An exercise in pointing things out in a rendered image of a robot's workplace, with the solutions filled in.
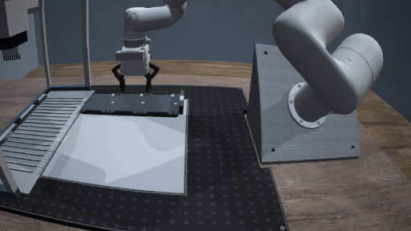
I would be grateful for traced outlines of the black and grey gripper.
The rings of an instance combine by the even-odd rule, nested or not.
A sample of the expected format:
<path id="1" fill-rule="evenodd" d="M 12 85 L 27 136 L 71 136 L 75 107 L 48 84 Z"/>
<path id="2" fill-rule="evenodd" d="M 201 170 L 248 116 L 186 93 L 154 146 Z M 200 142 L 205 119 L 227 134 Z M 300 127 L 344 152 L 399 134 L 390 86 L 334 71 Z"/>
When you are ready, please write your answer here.
<path id="1" fill-rule="evenodd" d="M 150 55 L 147 55 L 149 54 L 149 45 L 143 46 L 141 50 L 145 50 L 143 60 L 123 60 L 112 68 L 113 74 L 120 82 L 121 92 L 124 92 L 125 89 L 125 76 L 144 75 L 147 79 L 146 92 L 149 92 L 149 89 L 151 89 L 151 80 L 156 76 L 160 68 L 150 62 Z M 149 73 L 150 67 L 154 70 L 152 74 Z M 119 68 L 120 74 L 117 72 Z"/>

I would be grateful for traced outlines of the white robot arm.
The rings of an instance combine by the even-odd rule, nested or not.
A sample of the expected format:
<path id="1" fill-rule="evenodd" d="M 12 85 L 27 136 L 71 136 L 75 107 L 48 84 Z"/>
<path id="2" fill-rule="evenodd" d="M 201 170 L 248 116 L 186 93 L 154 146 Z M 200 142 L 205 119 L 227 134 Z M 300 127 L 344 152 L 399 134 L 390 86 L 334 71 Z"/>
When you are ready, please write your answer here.
<path id="1" fill-rule="evenodd" d="M 168 5 L 125 11 L 124 49 L 116 52 L 116 61 L 143 60 L 141 48 L 150 43 L 146 31 L 170 27 L 184 15 L 187 0 L 162 1 Z M 289 92 L 291 118 L 300 127 L 313 129 L 331 113 L 352 113 L 383 66 L 378 42 L 366 34 L 353 34 L 330 55 L 327 48 L 344 28 L 344 17 L 331 0 L 274 1 L 287 10 L 273 24 L 275 42 L 306 81 Z"/>

